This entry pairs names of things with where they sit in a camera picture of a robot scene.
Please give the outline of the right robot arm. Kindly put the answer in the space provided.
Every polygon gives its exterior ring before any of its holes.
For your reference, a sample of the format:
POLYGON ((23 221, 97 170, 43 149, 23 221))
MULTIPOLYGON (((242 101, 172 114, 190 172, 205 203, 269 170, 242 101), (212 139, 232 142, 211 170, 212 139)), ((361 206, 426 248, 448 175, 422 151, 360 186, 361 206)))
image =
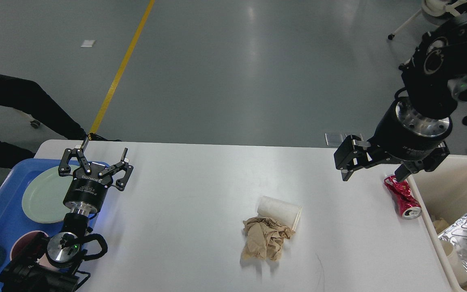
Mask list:
MULTIPOLYGON (((451 114, 467 102, 467 13, 423 35, 402 67, 404 86, 395 95, 374 135, 364 141, 349 135, 334 153, 343 181, 360 169, 397 164, 404 181, 420 171, 434 171, 449 155, 451 114)), ((467 115, 462 123, 467 126, 467 115)))

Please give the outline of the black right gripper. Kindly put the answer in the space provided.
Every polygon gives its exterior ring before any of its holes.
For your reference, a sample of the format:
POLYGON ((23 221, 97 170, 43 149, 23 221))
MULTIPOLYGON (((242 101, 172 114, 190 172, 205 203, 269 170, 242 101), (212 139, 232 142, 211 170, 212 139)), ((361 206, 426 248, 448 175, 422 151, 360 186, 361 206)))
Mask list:
POLYGON ((407 97, 396 99, 379 122, 374 135, 364 141, 347 135, 334 153, 335 168, 347 182, 361 169, 374 167, 379 148, 401 161, 395 181, 403 182, 414 166, 433 172, 449 155, 445 139, 452 133, 451 118, 427 118, 414 109, 407 97))

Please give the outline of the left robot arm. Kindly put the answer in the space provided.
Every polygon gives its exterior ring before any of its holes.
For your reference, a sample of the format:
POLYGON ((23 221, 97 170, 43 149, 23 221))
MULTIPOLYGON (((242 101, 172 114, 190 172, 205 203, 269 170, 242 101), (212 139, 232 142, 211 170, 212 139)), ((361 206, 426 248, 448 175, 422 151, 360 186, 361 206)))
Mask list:
POLYGON ((85 148, 67 148, 60 160, 58 174, 70 177, 63 205, 69 212, 54 236, 35 235, 0 273, 3 292, 75 292, 91 277, 81 271, 84 261, 97 260, 109 250, 104 237, 93 232, 92 218, 101 211, 111 187, 123 191, 134 167, 124 148, 120 161, 113 165, 89 162, 85 148))

